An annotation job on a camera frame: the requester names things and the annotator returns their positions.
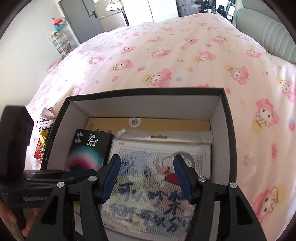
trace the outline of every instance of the metal screw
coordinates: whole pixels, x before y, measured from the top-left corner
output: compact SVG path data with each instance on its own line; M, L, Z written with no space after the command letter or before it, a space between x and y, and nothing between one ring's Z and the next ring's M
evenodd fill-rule
M59 183L57 184L57 187L58 187L58 188L62 188L63 186L65 186L65 183L64 183L64 182L59 182Z
M90 176L90 177L89 177L89 181L90 181L90 182L94 182L95 180L96 180L96 176Z
M230 183L229 186L230 186L231 188L237 188L237 184L236 184L236 183Z
M202 183L204 183L207 179L204 176L199 176L198 180Z

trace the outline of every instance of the door handle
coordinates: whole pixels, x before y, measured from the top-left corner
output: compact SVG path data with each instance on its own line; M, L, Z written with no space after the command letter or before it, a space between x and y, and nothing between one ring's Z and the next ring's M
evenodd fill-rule
M95 18L98 17L98 16L96 15L96 12L95 12L95 11L93 11L93 13L92 13L90 16L92 16L92 15L94 15Z

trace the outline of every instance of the pink bedspread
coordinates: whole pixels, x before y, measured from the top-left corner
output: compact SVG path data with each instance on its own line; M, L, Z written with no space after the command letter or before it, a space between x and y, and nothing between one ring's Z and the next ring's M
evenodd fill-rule
M296 210L295 67L226 19L196 14L100 34L72 51L27 106L57 115L67 96L127 88L223 87L234 122L237 182L276 240ZM33 158L32 135L26 167Z

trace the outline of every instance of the gray headboard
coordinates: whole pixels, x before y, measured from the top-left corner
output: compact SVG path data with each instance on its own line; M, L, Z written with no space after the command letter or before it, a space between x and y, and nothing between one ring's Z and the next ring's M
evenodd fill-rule
M270 54L296 63L296 45L277 15L261 0L236 0L234 25Z

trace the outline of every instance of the brown cardboard box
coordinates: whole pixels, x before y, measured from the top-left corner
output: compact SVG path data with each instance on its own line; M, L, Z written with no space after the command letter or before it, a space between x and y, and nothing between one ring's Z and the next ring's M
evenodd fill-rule
M175 120L152 118L90 118L87 130L103 131L112 134L121 129L148 132L157 131L211 131L207 120Z

